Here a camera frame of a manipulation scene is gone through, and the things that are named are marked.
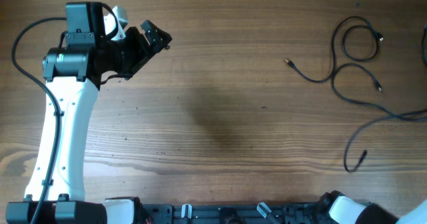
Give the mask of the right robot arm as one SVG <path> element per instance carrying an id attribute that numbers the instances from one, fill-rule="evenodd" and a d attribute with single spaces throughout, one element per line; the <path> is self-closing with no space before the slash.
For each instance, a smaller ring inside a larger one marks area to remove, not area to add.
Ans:
<path id="1" fill-rule="evenodd" d="M 408 214 L 397 217 L 376 203 L 361 204 L 339 191 L 324 193 L 314 216 L 325 213 L 339 224 L 426 224 L 426 201 Z"/>

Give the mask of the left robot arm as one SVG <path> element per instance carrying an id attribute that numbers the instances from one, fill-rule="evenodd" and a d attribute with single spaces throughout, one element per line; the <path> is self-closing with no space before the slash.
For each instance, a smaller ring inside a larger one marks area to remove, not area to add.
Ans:
<path id="1" fill-rule="evenodd" d="M 66 4 L 64 31 L 43 58 L 36 84 L 46 94 L 35 169 L 21 202 L 10 202 L 8 223 L 149 223 L 137 197 L 85 200 L 83 162 L 91 112 L 100 87 L 131 79 L 169 48 L 171 35 L 151 21 L 129 27 L 123 11 L 102 2 Z"/>

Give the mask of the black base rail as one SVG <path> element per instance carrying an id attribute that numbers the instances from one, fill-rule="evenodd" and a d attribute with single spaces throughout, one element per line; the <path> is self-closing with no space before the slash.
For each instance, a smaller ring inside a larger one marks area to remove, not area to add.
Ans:
<path id="1" fill-rule="evenodd" d="M 284 205 L 166 205 L 143 204 L 138 222 L 143 224 L 310 224 L 333 223 L 326 211 L 318 211 L 316 203 Z"/>

